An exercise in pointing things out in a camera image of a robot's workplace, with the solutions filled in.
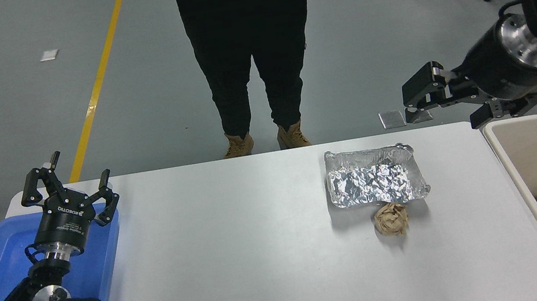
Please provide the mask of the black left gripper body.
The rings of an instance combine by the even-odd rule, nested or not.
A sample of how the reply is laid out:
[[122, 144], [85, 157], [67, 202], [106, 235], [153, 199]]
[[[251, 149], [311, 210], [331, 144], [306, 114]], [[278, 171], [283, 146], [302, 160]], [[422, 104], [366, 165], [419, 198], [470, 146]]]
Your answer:
[[88, 195], [77, 190], [66, 189], [64, 197], [54, 194], [46, 198], [35, 238], [36, 248], [62, 243], [72, 246], [76, 255], [82, 254], [95, 209], [92, 204], [86, 204]]

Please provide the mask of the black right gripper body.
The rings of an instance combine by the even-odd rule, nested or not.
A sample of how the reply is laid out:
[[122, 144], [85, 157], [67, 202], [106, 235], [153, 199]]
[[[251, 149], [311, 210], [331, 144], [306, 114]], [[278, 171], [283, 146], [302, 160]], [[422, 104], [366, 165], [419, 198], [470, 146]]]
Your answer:
[[537, 86], [537, 38], [524, 20], [492, 25], [460, 67], [484, 93], [506, 101], [521, 98]]

